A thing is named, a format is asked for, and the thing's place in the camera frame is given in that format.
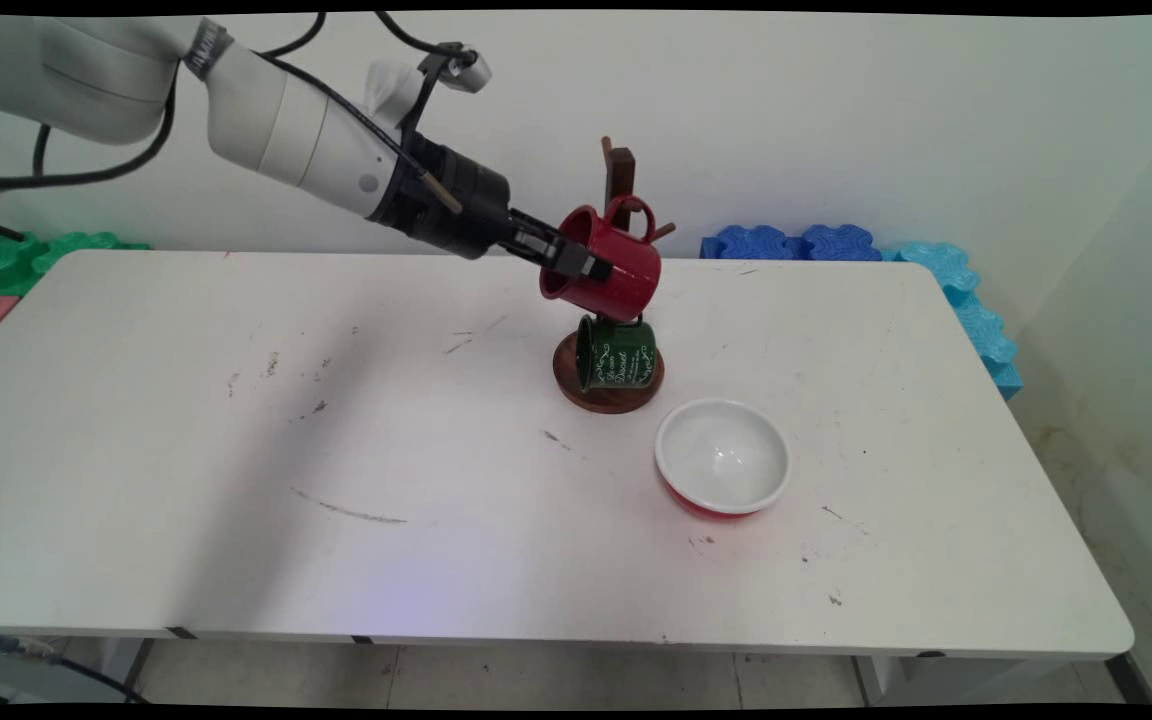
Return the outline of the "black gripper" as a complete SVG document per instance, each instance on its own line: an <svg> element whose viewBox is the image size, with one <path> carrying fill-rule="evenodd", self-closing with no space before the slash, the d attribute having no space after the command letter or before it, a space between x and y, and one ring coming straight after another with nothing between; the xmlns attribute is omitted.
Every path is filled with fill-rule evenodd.
<svg viewBox="0 0 1152 720"><path fill-rule="evenodd" d="M411 165L399 160L376 223L460 258L479 259L502 242L503 250L541 270L608 281L612 263L553 225L509 209L509 184L499 173L420 132L404 132L402 146L429 174L416 177Z"/></svg>

